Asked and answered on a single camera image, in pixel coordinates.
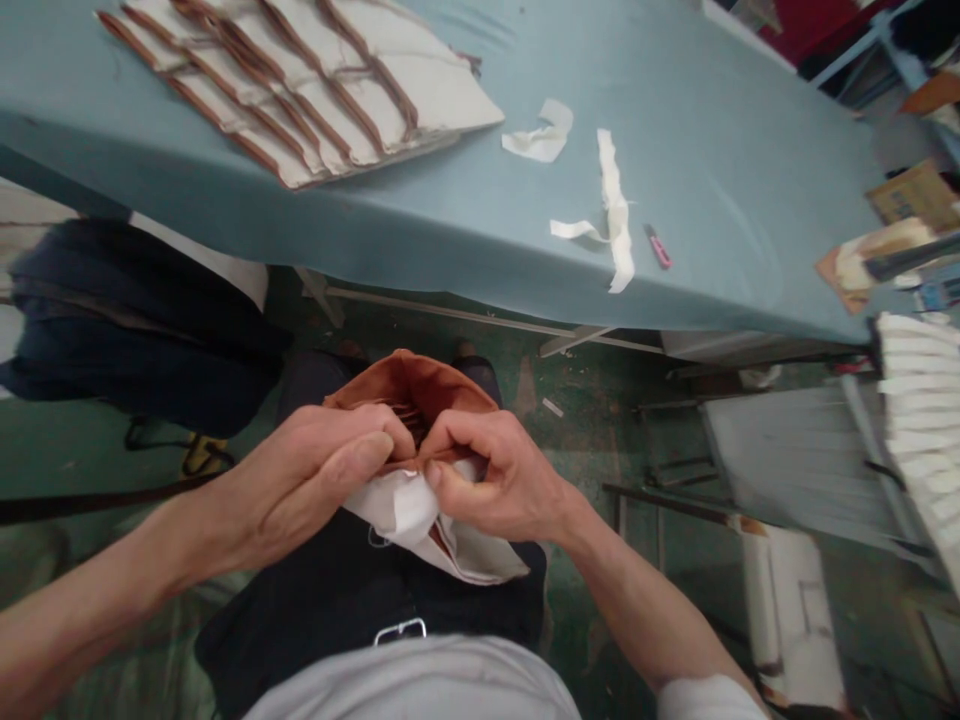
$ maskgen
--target workbench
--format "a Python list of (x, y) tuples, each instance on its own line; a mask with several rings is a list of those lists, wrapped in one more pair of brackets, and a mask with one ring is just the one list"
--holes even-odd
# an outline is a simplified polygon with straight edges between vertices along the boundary
[[(294, 193), (94, 20), (116, 0), (6, 3), (0, 175), (81, 212), (135, 209), (224, 253), (298, 267), (321, 296), (323, 275), (448, 291), (587, 326), (565, 331), (574, 339), (607, 328), (868, 339), (864, 315), (849, 316), (813, 269), (880, 226), (864, 198), (884, 180), (871, 131), (844, 108), (676, 0), (405, 4), (482, 58), (502, 127)], [(536, 127), (547, 97), (575, 114), (558, 160), (503, 151), (500, 133)], [(549, 232), (551, 219), (604, 225), (598, 127), (632, 203), (636, 276), (618, 295), (608, 247)]]

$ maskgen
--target red fabric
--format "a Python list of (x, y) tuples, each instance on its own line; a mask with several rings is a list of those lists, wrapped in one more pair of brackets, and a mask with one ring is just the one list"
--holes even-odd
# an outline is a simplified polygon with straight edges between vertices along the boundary
[(877, 0), (861, 10), (854, 0), (776, 0), (783, 33), (765, 27), (760, 37), (794, 65), (814, 53), (840, 52), (874, 15), (903, 0)]

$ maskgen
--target sewing material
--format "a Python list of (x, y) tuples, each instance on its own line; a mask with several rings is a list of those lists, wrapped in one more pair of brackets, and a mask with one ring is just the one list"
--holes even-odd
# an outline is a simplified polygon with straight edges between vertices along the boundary
[[(459, 370), (409, 350), (397, 350), (374, 363), (323, 402), (325, 407), (345, 410), (370, 403), (390, 406), (418, 448), (443, 410), (498, 409)], [(530, 568), (506, 540), (484, 535), (440, 512), (423, 474), (430, 459), (450, 463), (469, 482), (482, 480), (487, 469), (486, 460), (467, 448), (390, 462), (343, 507), (370, 523), (381, 538), (464, 582), (499, 585), (528, 574)]]
[(288, 188), (503, 121), (472, 64), (388, 0), (128, 0), (97, 18)]
[(550, 163), (557, 159), (567, 144), (567, 135), (573, 129), (573, 111), (559, 100), (547, 98), (540, 108), (541, 120), (549, 127), (532, 132), (505, 133), (500, 136), (500, 145), (515, 155)]
[(623, 292), (633, 279), (635, 272), (630, 239), (630, 207), (620, 190), (620, 169), (617, 167), (613, 137), (609, 130), (597, 130), (597, 145), (600, 148), (600, 183), (603, 191), (603, 207), (607, 211), (607, 231), (609, 238), (603, 237), (587, 220), (576, 223), (550, 221), (550, 233), (557, 237), (572, 240), (584, 235), (597, 242), (609, 243), (613, 253), (614, 275), (610, 283), (610, 293)]
[(883, 313), (886, 439), (910, 498), (960, 587), (960, 332)]

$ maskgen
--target stacked leather pieces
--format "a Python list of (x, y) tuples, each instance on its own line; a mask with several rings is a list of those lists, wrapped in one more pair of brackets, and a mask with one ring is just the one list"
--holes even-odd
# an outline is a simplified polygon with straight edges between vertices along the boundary
[(503, 114), (389, 0), (128, 0), (100, 22), (289, 188), (456, 142)]
[[(324, 400), (344, 410), (368, 403), (394, 408), (420, 442), (446, 409), (496, 412), (497, 404), (459, 370), (409, 350), (397, 350)], [(484, 535), (440, 512), (423, 476), (427, 460), (451, 463), (471, 482), (480, 482), (486, 461), (469, 448), (389, 462), (377, 477), (347, 499), (344, 508), (366, 520), (386, 540), (473, 585), (499, 585), (530, 568), (506, 540)]]

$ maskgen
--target white paper scrap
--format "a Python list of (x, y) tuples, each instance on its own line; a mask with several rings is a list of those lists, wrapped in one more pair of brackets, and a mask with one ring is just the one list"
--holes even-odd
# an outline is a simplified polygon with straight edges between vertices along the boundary
[(573, 111), (559, 100), (547, 98), (540, 108), (540, 119), (550, 127), (533, 132), (504, 133), (500, 145), (515, 155), (537, 162), (553, 162), (567, 144), (567, 135), (573, 129)]
[(620, 190), (620, 169), (615, 159), (617, 148), (613, 144), (613, 137), (609, 130), (597, 130), (597, 144), (600, 146), (600, 183), (603, 189), (603, 206), (607, 211), (607, 230), (610, 237), (605, 238), (597, 229), (586, 220), (576, 223), (562, 223), (550, 221), (550, 233), (557, 237), (572, 240), (586, 235), (597, 242), (610, 243), (613, 252), (613, 266), (615, 269), (613, 281), (610, 283), (610, 293), (623, 292), (623, 289), (633, 279), (635, 268), (630, 239), (630, 206)]
[(558, 408), (556, 405), (554, 405), (552, 402), (550, 402), (550, 401), (547, 400), (546, 398), (543, 399), (543, 406), (544, 406), (547, 410), (549, 410), (550, 412), (552, 412), (554, 415), (556, 415), (557, 417), (563, 417), (563, 410), (561, 410), (560, 408)]

